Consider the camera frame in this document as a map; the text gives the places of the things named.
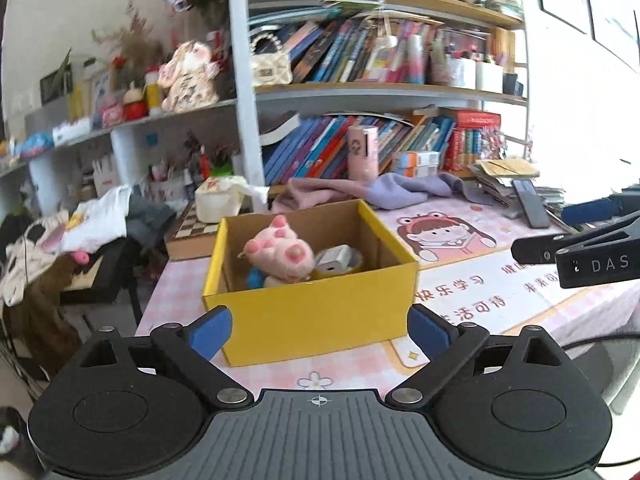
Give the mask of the blue plastic item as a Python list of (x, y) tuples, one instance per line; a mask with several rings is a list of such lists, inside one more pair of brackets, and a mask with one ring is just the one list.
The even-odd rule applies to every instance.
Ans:
[(248, 289), (262, 289), (265, 287), (266, 274), (252, 266), (248, 272), (246, 286)]

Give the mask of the pink plush pig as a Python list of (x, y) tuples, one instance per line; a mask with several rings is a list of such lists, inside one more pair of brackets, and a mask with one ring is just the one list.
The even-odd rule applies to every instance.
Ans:
[(266, 276), (291, 284), (309, 280), (314, 270), (314, 252), (291, 228), (284, 214), (275, 216), (269, 226), (248, 240), (239, 257)]

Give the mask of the beige foam cube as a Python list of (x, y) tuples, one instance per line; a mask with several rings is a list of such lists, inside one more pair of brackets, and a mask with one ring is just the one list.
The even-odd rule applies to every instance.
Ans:
[(285, 286), (285, 285), (289, 285), (289, 284), (291, 284), (290, 281), (281, 280), (280, 278), (276, 278), (275, 276), (272, 276), (272, 275), (268, 275), (264, 279), (264, 287), (265, 288), (280, 287), (280, 286)]

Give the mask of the large white charger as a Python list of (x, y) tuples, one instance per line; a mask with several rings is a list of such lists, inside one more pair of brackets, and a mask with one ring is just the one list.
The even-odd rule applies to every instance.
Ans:
[(314, 257), (314, 270), (319, 274), (342, 274), (352, 267), (355, 249), (346, 244), (337, 245)]

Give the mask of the yellow cardboard box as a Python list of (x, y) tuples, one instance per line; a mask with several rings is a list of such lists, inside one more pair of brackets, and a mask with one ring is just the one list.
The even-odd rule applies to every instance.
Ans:
[(246, 242), (269, 214), (228, 217), (219, 226), (203, 289), (207, 309), (232, 315), (224, 356), (232, 366), (295, 360), (405, 335), (419, 263), (362, 200), (291, 211), (293, 231), (314, 252), (346, 244), (362, 255), (354, 272), (251, 289)]

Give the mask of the stack of books and papers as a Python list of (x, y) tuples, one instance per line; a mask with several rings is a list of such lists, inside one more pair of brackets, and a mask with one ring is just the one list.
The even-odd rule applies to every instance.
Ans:
[(545, 184), (540, 174), (521, 159), (485, 159), (469, 166), (480, 187), (506, 206), (506, 215), (525, 221), (529, 229), (545, 230), (558, 226), (567, 231), (561, 219), (565, 191)]

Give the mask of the wooden chessboard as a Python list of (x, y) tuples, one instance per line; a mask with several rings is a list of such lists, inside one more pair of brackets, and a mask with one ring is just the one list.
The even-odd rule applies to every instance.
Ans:
[(218, 228), (218, 223), (198, 220), (194, 202), (191, 202), (165, 236), (169, 259), (183, 261), (210, 257)]

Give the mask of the grey round tape roll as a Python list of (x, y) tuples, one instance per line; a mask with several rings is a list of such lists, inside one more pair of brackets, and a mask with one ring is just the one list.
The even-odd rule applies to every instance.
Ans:
[(310, 276), (313, 280), (336, 278), (359, 272), (363, 263), (363, 255), (356, 248), (345, 244), (338, 245), (316, 253), (314, 270)]

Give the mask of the red boxed book set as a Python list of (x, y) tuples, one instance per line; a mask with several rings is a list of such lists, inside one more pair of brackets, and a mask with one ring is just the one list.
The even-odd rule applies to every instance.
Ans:
[(454, 128), (447, 141), (443, 170), (464, 171), (483, 151), (483, 134), (499, 131), (501, 116), (484, 110), (466, 108), (440, 108), (442, 117), (451, 119)]

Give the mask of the orange white small box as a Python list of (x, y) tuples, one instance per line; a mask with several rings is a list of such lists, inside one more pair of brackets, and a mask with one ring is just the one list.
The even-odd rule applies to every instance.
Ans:
[(394, 155), (390, 171), (409, 178), (424, 178), (438, 173), (439, 152), (404, 151)]

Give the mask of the purple pink cloth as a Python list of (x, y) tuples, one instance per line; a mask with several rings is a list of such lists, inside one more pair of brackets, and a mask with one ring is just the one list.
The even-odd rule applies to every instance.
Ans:
[(481, 188), (446, 172), (423, 178), (382, 174), (371, 182), (292, 178), (273, 200), (270, 211), (284, 214), (345, 200), (364, 200), (376, 209), (395, 210), (425, 203), (432, 197), (462, 197), (479, 205), (494, 203), (494, 199)]

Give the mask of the white tissue pack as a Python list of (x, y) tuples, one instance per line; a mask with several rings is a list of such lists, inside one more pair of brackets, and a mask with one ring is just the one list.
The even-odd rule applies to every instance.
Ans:
[(209, 177), (194, 192), (196, 216), (199, 222), (219, 223), (237, 216), (246, 196), (265, 204), (268, 193), (268, 186), (249, 184), (241, 176)]

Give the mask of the pile of clothes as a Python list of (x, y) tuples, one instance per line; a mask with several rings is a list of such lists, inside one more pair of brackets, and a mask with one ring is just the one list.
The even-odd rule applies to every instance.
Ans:
[(48, 376), (58, 374), (81, 345), (61, 307), (62, 291), (74, 275), (119, 240), (154, 248), (175, 218), (171, 207), (121, 185), (72, 212), (62, 209), (35, 220), (4, 246), (1, 321)]

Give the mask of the pink decorative doll plaque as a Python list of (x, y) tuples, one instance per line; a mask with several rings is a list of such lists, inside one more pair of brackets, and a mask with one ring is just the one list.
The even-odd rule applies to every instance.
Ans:
[(171, 60), (160, 66), (158, 84), (166, 90), (160, 107), (165, 113), (184, 113), (216, 104), (218, 73), (207, 44), (195, 40), (180, 44)]

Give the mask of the white quilted handbag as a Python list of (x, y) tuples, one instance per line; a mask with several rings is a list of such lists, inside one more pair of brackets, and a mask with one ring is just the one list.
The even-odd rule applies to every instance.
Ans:
[[(256, 48), (262, 41), (274, 47), (270, 53), (257, 53)], [(290, 54), (282, 46), (277, 36), (270, 32), (257, 35), (250, 43), (250, 69), (254, 88), (290, 84), (293, 80)]]

